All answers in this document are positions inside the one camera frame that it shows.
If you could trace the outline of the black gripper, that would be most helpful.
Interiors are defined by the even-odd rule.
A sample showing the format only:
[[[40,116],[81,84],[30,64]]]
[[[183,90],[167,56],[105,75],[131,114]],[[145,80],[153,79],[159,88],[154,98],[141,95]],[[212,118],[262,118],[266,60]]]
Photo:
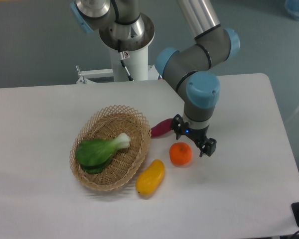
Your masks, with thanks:
[[[202,129],[194,129],[189,126],[188,122],[184,122],[183,118],[177,114],[172,119],[170,128],[174,131],[176,139],[179,139],[182,135],[191,139],[200,149],[199,157],[202,157],[203,155],[210,157],[215,152],[217,140],[207,138],[206,136],[209,126]]]

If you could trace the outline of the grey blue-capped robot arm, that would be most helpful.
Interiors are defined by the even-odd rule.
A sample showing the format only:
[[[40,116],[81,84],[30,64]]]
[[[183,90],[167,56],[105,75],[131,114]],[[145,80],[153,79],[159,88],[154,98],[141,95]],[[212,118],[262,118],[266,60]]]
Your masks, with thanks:
[[[183,51],[161,51],[154,67],[184,101],[183,115],[176,115],[171,129],[177,137],[191,139],[203,155],[211,156],[216,140],[207,137],[210,120],[219,99],[220,82],[209,69],[235,56],[240,39],[223,28],[208,0],[180,0],[178,5],[194,37]],[[154,39],[152,20],[140,10],[137,0],[75,0],[71,10],[84,32],[98,31],[107,46],[116,82],[149,78],[148,47]]]

